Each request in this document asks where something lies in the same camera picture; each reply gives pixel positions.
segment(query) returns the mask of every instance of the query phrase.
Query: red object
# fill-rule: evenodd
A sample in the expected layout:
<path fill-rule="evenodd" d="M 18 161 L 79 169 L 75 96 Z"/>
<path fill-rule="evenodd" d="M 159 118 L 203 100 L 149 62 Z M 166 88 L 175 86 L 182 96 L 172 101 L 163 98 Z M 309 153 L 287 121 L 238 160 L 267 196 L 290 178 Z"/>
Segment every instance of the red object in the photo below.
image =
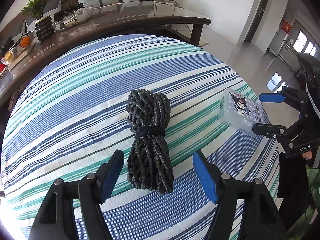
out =
<path fill-rule="evenodd" d="M 5 68 L 5 64 L 3 64 L 2 62 L 0 62 L 0 73 L 3 71 L 3 69 Z"/>
<path fill-rule="evenodd" d="M 284 21 L 281 26 L 281 29 L 283 29 L 287 34 L 289 34 L 292 29 L 292 26 L 287 21 Z"/>

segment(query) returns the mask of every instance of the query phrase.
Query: bundled black rope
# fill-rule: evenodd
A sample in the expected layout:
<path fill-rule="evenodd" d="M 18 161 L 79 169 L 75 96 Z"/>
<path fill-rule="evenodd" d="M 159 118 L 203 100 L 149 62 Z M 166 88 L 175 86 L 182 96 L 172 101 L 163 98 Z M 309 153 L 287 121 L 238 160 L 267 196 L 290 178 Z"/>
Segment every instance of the bundled black rope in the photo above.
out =
<path fill-rule="evenodd" d="M 170 120 L 170 101 L 162 93 L 133 90 L 128 95 L 127 118 L 135 133 L 128 158 L 128 180 L 160 194 L 173 190 L 173 173 L 164 130 Z"/>

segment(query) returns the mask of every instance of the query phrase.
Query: table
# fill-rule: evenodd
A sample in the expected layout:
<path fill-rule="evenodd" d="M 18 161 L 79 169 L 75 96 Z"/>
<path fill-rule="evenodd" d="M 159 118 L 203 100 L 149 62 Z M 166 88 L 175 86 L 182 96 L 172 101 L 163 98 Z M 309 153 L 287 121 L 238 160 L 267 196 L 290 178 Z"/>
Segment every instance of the table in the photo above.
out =
<path fill-rule="evenodd" d="M 171 102 L 166 129 L 174 173 L 167 195 L 132 188 L 124 169 L 112 197 L 101 206 L 114 239 L 202 239 L 215 205 L 193 169 L 201 149 L 209 162 L 237 179 L 263 179 L 276 198 L 276 140 L 249 137 L 218 121 L 225 88 L 257 100 L 231 68 L 198 47 L 172 38 L 121 35 L 72 49 L 49 64 L 19 98 L 6 128 L 1 168 L 5 194 L 28 237 L 37 210 L 56 178 L 81 179 L 109 160 L 125 159 L 134 141 L 125 111 L 136 88 L 164 93 Z M 236 239 L 238 201 L 232 239 Z M 81 239 L 87 239 L 74 201 Z"/>
<path fill-rule="evenodd" d="M 99 11 L 101 17 L 55 33 L 49 39 L 36 44 L 30 54 L 0 80 L 0 106 L 28 78 L 76 46 L 135 27 L 185 23 L 193 24 L 188 41 L 197 46 L 203 25 L 211 23 L 210 19 L 197 13 L 155 1 L 125 2 L 95 10 Z"/>

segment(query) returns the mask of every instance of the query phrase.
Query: black plant pot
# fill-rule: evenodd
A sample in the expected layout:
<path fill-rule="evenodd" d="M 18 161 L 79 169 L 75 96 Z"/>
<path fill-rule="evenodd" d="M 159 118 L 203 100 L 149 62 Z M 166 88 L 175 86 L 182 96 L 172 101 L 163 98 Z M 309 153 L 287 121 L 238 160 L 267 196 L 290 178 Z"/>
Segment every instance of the black plant pot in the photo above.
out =
<path fill-rule="evenodd" d="M 54 28 L 52 27 L 52 21 L 51 21 L 50 15 L 36 21 L 35 27 L 36 27 L 36 34 L 39 41 L 46 40 L 54 33 Z"/>

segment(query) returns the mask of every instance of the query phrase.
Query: striped tablecloth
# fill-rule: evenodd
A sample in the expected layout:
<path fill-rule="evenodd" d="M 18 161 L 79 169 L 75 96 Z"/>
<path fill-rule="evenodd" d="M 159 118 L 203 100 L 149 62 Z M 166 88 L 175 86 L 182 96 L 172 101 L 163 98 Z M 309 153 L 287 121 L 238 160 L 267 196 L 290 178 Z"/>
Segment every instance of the striped tablecloth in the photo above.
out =
<path fill-rule="evenodd" d="M 116 149 L 128 157 L 134 138 L 125 107 L 136 88 L 170 99 L 165 139 L 174 190 L 159 195 L 132 188 L 125 161 L 112 197 L 101 206 L 113 239 L 203 239 L 216 206 L 193 168 L 191 155 L 197 149 L 237 179 L 262 178 L 275 199 L 276 141 L 249 137 L 218 121 L 219 100 L 227 87 L 258 99 L 237 73 L 209 53 L 151 35 L 97 40 L 49 64 L 19 98 L 4 136 L 4 190 L 25 236 L 54 179 L 81 179 Z M 242 206 L 238 201 L 232 239 L 239 231 Z M 87 239 L 79 201 L 74 207 L 80 239 Z"/>

